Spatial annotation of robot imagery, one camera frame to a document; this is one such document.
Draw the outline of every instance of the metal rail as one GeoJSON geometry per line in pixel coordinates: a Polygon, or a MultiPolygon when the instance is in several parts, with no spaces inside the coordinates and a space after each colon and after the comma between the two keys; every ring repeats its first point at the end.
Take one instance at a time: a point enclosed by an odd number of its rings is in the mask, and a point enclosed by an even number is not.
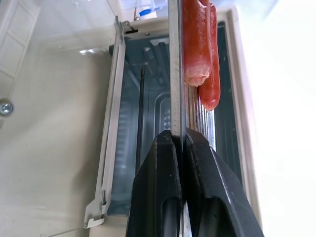
{"type": "Polygon", "coordinates": [[[186,134],[186,110],[184,99],[184,80],[181,47],[181,0],[169,0],[169,38],[170,38],[170,99],[171,135],[177,154],[182,153],[186,134]]]}
{"type": "Polygon", "coordinates": [[[145,68],[142,68],[140,75],[140,90],[139,90],[139,108],[138,108],[138,130],[137,130],[137,148],[136,148],[136,168],[135,175],[141,164],[142,151],[142,133],[143,133],[143,117],[144,117],[144,83],[145,83],[145,68]]]}

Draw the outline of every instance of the beige surface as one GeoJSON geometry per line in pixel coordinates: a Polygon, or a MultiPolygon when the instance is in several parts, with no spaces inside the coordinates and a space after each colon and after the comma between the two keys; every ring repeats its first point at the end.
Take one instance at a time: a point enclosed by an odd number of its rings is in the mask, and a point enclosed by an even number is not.
{"type": "MultiPolygon", "coordinates": [[[[93,199],[111,56],[30,44],[0,131],[0,236],[83,225],[93,199]]],[[[88,231],[61,236],[86,236],[88,231]]]]}

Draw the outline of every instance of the red sausage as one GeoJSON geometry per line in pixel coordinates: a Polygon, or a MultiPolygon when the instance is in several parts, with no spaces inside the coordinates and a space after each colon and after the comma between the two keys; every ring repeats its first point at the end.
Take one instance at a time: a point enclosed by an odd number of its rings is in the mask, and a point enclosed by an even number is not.
{"type": "Polygon", "coordinates": [[[184,80],[202,85],[211,75],[209,0],[182,0],[184,80]]]}
{"type": "Polygon", "coordinates": [[[211,44],[213,68],[211,76],[198,87],[199,97],[206,110],[214,110],[221,96],[221,82],[219,78],[219,58],[217,48],[217,13],[214,4],[210,4],[211,14],[211,44]]]}

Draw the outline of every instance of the hot dog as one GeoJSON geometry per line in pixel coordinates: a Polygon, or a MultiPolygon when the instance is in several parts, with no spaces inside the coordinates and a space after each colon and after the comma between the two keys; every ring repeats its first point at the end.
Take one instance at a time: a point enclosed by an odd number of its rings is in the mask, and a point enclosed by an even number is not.
{"type": "Polygon", "coordinates": [[[221,83],[219,78],[219,58],[217,48],[217,13],[215,5],[210,3],[210,33],[212,45],[212,72],[209,78],[198,87],[199,97],[205,109],[211,111],[219,103],[221,83]]]}
{"type": "Polygon", "coordinates": [[[209,0],[182,0],[184,80],[202,85],[212,71],[209,0]]]}

